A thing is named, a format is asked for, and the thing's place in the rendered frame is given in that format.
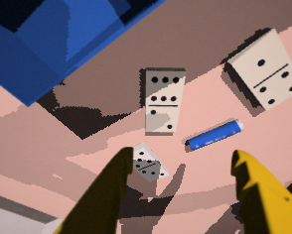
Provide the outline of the blue divided bin rack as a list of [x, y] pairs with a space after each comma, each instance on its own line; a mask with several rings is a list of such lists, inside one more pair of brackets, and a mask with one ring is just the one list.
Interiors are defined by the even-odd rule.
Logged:
[[29, 107], [165, 1], [0, 0], [0, 86]]

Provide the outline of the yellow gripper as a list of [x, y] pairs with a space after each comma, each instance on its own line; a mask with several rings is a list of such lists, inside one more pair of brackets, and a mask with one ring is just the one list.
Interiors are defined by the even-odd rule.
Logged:
[[[120, 199], [133, 171], [133, 147], [108, 162], [54, 234], [116, 234]], [[254, 156], [234, 150], [230, 175], [242, 202], [244, 234], [292, 234], [292, 194]]]

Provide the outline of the blue aaa battery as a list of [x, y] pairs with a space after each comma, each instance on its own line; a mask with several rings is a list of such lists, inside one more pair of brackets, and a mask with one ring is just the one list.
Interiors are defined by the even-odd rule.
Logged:
[[188, 142], [191, 149], [196, 150], [231, 135], [237, 134], [241, 131], [244, 131], [243, 124], [238, 119], [235, 119], [224, 125], [211, 129], [199, 136], [193, 137], [189, 139]]

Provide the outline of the white domino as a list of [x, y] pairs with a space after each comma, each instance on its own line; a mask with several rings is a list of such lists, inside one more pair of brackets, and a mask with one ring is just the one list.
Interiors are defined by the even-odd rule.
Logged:
[[134, 146], [133, 150], [133, 169], [149, 182], [170, 175], [168, 168], [144, 142]]
[[292, 96], [292, 61], [275, 29], [265, 28], [226, 62], [265, 111]]
[[176, 132], [186, 70], [146, 67], [145, 132]]

